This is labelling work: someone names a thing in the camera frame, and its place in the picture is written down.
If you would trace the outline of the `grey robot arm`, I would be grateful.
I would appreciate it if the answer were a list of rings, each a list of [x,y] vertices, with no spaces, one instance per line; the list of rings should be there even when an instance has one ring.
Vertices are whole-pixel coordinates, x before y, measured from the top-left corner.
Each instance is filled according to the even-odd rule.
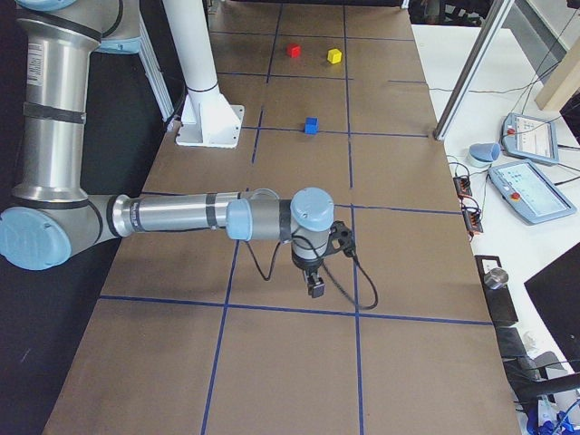
[[[26,37],[15,4],[1,4],[1,207],[22,172]],[[91,194],[140,193],[161,143],[162,121],[136,54],[91,57],[82,186]],[[235,245],[210,231],[104,242],[61,266],[26,271],[1,262],[1,303],[43,297],[126,294],[211,299],[226,289]]]

